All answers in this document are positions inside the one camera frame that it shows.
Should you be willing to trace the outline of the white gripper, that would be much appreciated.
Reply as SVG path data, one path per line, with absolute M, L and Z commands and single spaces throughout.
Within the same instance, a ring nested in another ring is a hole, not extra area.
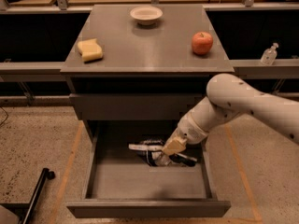
M 200 128 L 192 115 L 187 113 L 178 122 L 177 128 L 162 148 L 167 156 L 177 154 L 186 149 L 186 145 L 196 145 L 207 138 L 207 132 Z

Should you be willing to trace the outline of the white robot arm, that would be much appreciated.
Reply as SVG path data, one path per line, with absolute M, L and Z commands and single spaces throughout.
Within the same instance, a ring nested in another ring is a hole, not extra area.
M 230 74 L 219 74 L 206 86 L 206 97 L 179 121 L 163 147 L 171 156 L 198 144 L 216 126 L 249 114 L 299 143 L 299 103 L 252 88 L 244 80 Z

